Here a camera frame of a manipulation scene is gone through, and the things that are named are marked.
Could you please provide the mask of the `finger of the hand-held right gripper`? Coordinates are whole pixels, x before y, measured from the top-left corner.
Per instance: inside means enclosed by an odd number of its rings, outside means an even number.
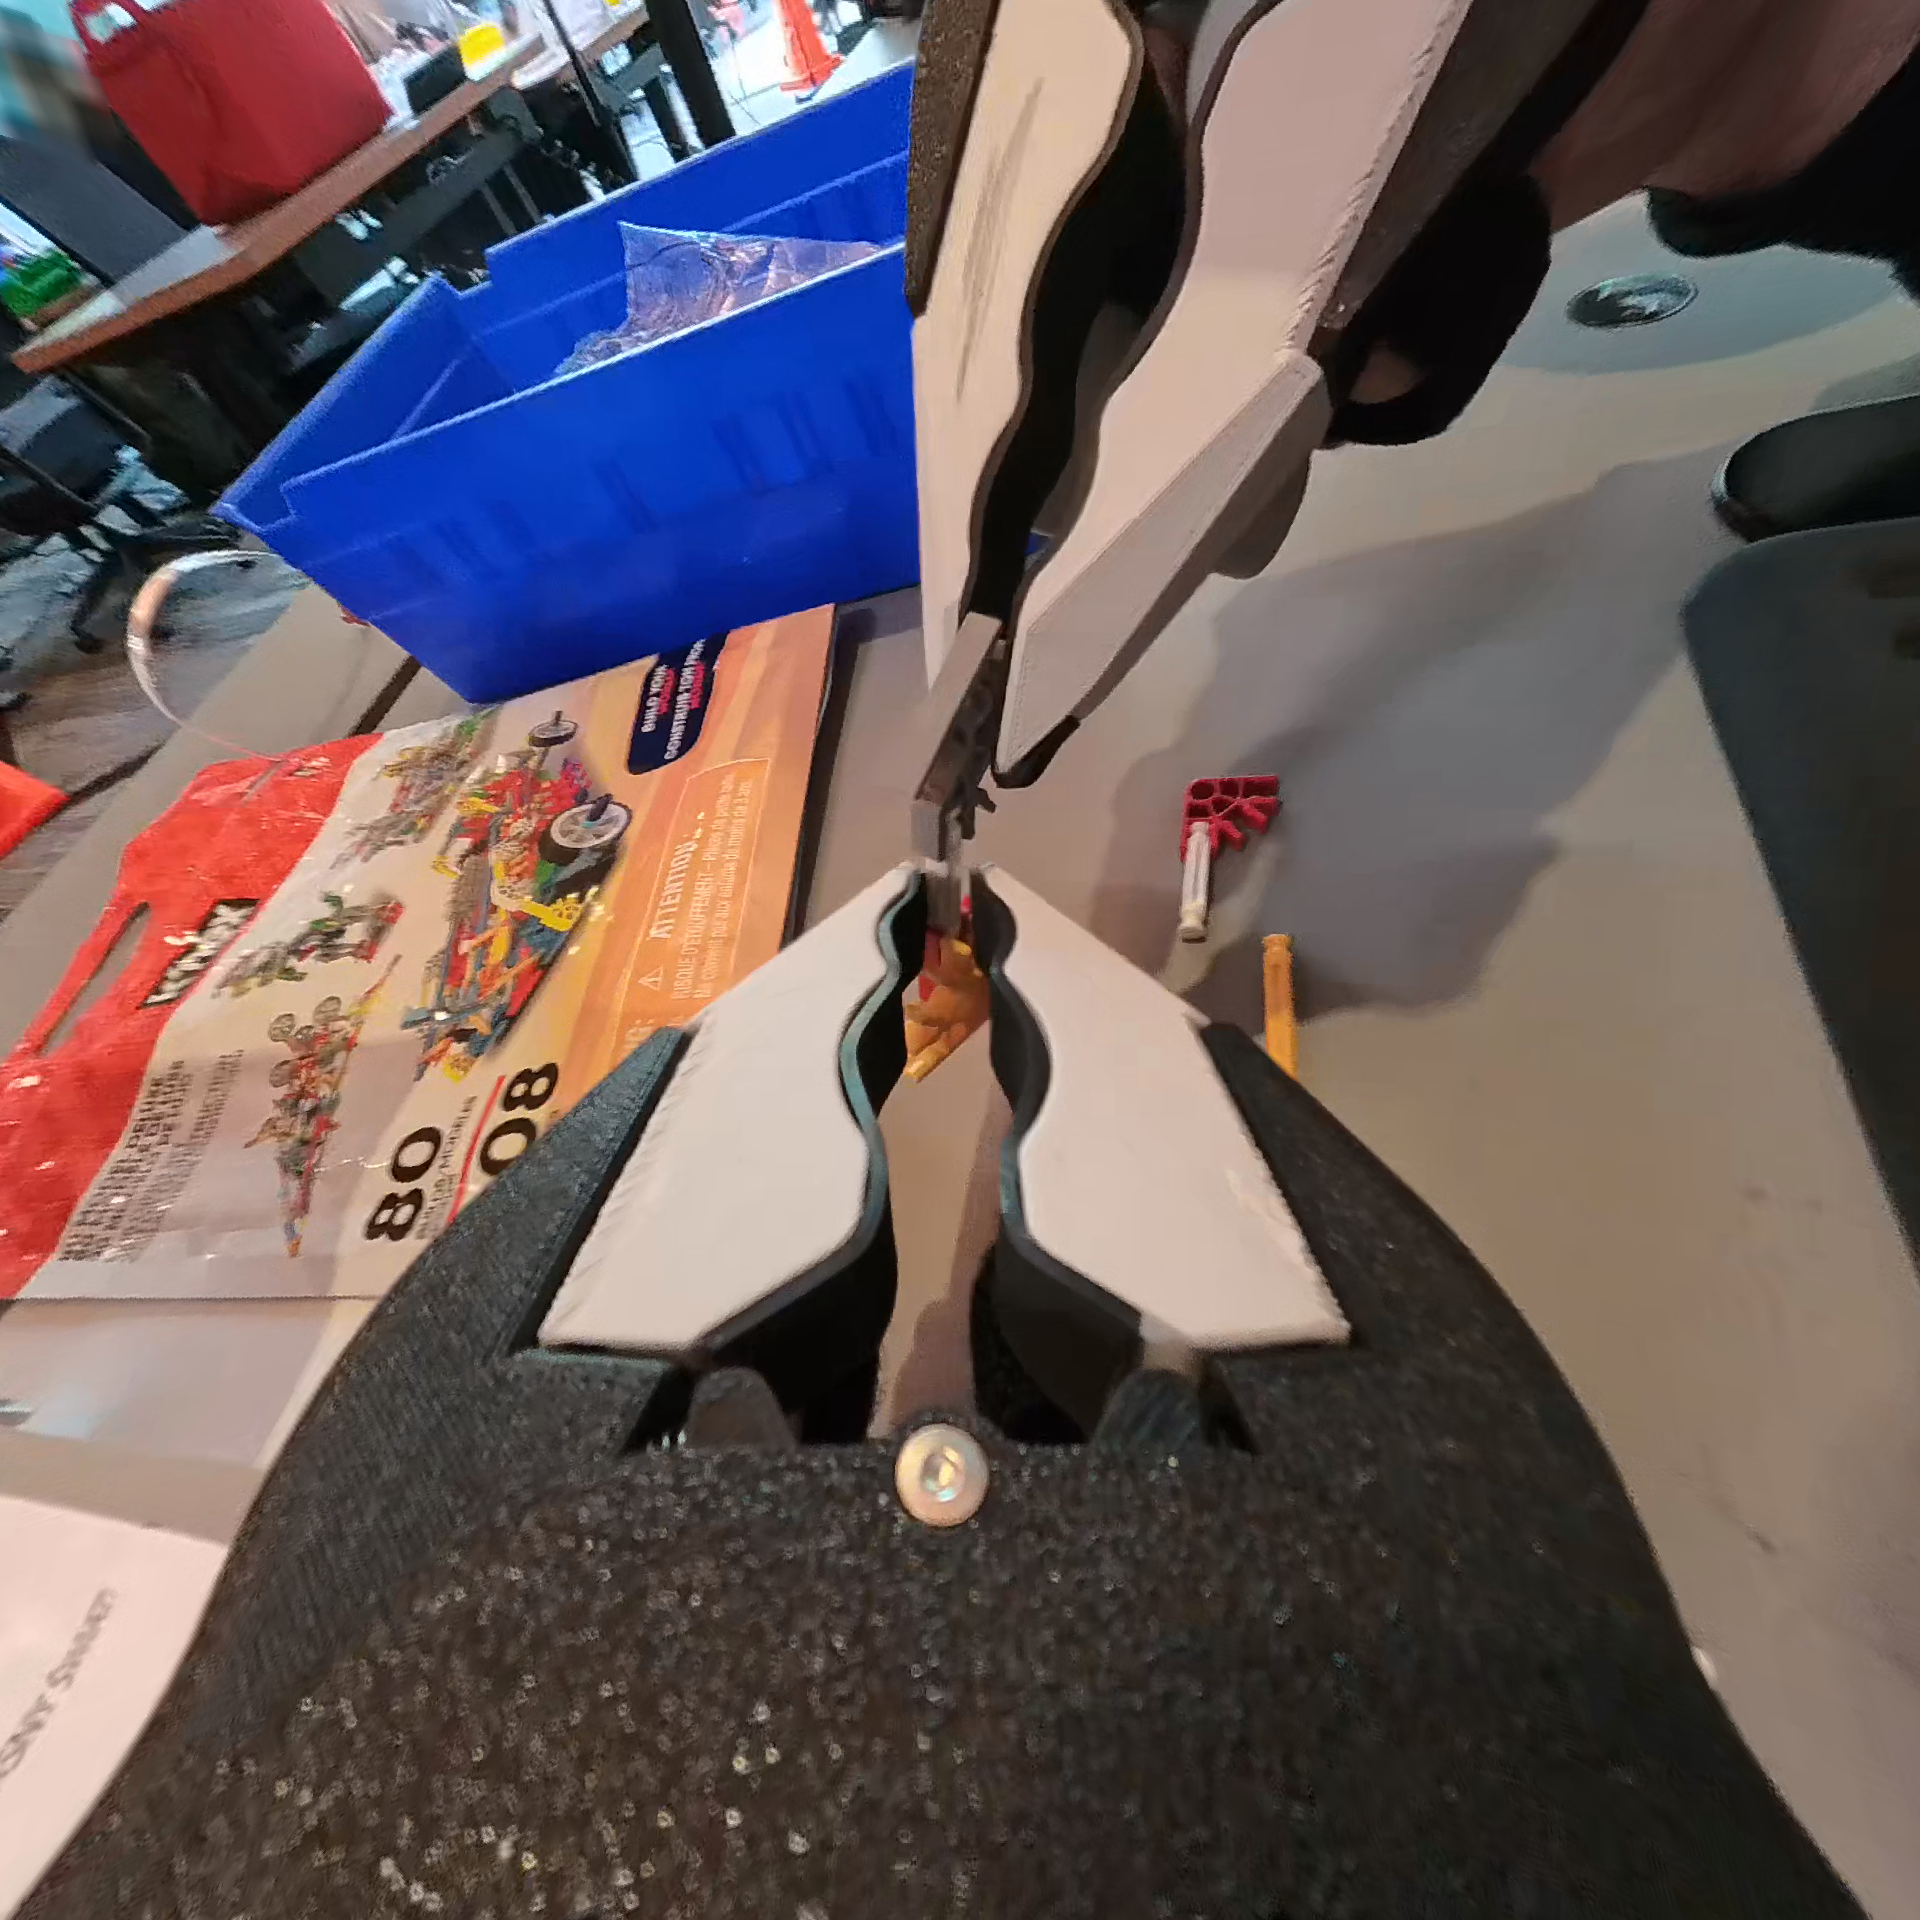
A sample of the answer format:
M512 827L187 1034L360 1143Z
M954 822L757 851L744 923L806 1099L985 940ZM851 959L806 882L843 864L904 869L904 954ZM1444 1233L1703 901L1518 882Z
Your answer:
M991 488L1028 488L1040 292L1072 213L1115 158L1139 29L1104 0L944 0L909 91L909 352L922 679L985 610L1002 537Z
M1002 776L1115 690L1310 457L1330 421L1316 322L1470 12L1287 0L1232 35L1197 120L1180 271L1010 619Z

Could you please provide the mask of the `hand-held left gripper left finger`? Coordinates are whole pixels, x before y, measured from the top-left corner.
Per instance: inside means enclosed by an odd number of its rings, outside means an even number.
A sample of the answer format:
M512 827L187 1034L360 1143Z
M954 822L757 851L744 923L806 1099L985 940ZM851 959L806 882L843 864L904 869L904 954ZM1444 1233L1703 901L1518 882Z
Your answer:
M541 1321L548 1351L713 1358L852 1242L874 1148L843 1039L893 980L887 871L715 997Z

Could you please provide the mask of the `person's right forearm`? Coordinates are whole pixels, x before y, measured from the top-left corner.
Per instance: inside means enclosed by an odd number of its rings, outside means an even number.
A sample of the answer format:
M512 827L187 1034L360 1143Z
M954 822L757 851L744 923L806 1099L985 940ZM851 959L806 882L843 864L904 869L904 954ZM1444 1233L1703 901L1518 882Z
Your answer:
M1672 254L1735 259L1762 251L1874 259L1920 297L1920 91L1905 64L1884 91L1792 182L1689 198L1646 190L1646 222Z

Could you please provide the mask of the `colourful construction toy bag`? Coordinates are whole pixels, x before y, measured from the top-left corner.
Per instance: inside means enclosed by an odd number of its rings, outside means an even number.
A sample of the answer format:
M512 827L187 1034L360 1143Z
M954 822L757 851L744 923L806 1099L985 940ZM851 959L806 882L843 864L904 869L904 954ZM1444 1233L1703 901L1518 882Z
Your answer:
M5 1304L372 1304L791 934L835 615L236 757L5 1058Z

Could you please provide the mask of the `person's right hand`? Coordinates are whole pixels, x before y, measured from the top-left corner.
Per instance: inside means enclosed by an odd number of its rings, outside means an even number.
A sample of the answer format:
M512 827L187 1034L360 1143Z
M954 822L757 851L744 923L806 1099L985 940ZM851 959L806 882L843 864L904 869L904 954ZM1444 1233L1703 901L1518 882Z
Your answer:
M1640 195L1801 176L1920 40L1910 0L1653 0L1531 160L1552 232Z

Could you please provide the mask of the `red corner connector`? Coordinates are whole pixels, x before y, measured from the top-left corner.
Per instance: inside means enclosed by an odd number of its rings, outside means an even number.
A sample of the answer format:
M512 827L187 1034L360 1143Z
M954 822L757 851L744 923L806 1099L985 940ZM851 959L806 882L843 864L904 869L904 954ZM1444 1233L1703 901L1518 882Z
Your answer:
M1204 833L1214 858L1223 851L1239 852L1275 827L1279 809L1283 809L1279 776L1189 782L1180 796L1179 852L1188 858L1188 847L1197 833Z

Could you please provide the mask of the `round desk grommet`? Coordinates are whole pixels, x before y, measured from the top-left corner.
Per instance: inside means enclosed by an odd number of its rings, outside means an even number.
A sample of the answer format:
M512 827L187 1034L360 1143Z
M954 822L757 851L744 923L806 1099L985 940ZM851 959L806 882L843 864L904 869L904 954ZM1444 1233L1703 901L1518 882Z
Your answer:
M1564 319L1589 333L1629 333L1672 322L1700 299L1694 278L1642 271L1642 278L1604 278L1568 297Z

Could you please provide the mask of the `instruction sheet with model pictures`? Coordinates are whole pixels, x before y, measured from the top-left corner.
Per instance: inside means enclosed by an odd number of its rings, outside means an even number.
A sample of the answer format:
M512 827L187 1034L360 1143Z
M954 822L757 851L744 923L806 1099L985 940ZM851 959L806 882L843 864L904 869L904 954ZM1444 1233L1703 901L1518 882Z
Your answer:
M0 1913L78 1838L188 1654L227 1545L0 1502Z

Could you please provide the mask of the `red and yellow connector cluster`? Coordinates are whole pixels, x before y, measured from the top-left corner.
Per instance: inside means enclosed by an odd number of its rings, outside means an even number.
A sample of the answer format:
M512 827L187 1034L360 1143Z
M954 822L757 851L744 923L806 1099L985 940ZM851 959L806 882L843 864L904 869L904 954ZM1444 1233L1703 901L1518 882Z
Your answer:
M972 950L972 927L927 934L922 964L902 994L904 1082L927 1082L991 1022L991 982Z

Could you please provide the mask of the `red fabric bag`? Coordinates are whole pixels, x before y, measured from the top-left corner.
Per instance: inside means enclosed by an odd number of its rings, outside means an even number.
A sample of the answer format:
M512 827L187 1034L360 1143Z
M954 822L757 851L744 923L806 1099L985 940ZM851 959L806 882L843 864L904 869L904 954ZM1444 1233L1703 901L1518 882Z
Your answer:
M391 120L323 0L76 0L69 29L102 100L204 228L287 205Z

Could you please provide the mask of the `clear plastic bag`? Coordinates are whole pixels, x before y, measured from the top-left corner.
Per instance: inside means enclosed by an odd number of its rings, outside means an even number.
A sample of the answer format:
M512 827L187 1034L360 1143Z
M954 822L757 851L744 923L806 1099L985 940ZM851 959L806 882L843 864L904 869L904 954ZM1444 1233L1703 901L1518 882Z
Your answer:
M554 378L737 319L765 299L805 297L806 285L863 271L887 254L878 239L653 228L633 218L614 232L625 292L620 322L581 333L554 363Z

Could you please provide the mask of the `black office chair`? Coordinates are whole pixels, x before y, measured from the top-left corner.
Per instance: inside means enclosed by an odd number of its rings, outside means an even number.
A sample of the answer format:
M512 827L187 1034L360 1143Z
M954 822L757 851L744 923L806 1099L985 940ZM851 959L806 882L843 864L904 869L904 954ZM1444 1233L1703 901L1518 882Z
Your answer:
M102 654L131 619L138 587L176 559L233 550L212 515L161 515L134 497L134 445L59 378L5 393L0 409L0 533L27 550L64 545L86 563L69 638Z

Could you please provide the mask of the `blue plastic bin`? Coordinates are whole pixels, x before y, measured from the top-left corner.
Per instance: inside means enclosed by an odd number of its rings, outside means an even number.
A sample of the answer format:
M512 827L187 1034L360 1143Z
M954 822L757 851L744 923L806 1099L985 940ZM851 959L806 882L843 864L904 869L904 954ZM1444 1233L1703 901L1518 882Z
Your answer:
M215 515L469 702L917 580L916 64L422 281ZM874 245L592 370L625 232Z

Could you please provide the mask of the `dark rounded object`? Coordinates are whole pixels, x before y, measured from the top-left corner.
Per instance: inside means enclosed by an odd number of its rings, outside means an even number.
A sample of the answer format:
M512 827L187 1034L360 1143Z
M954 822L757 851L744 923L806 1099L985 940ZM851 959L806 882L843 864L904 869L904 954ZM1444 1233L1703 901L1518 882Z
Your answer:
M1714 511L1751 545L1915 515L1920 399L1874 399L1752 435L1720 462Z

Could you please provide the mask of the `grey snowflake connector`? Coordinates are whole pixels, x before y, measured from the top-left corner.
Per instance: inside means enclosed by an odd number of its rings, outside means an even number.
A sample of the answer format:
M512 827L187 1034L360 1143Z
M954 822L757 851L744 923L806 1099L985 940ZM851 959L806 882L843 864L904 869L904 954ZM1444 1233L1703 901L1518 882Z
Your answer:
M1010 644L991 615L963 615L944 674L916 722L904 822L922 869L922 909L939 938L954 938L970 894L970 839L998 762Z

